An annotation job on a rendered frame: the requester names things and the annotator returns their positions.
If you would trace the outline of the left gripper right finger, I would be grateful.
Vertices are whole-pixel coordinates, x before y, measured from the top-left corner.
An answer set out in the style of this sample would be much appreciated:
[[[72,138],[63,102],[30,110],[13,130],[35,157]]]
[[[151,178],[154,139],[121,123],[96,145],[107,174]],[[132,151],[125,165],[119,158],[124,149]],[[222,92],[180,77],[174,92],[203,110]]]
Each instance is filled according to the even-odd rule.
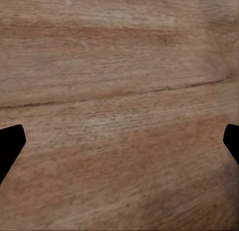
[[[228,124],[223,142],[239,164],[239,126]]]

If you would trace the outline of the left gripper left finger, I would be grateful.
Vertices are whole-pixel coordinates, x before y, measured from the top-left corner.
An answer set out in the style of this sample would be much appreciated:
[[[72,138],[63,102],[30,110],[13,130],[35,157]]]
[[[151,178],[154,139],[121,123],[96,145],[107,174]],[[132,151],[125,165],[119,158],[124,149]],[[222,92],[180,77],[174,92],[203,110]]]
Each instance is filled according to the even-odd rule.
[[[21,124],[0,130],[0,184],[26,143]]]

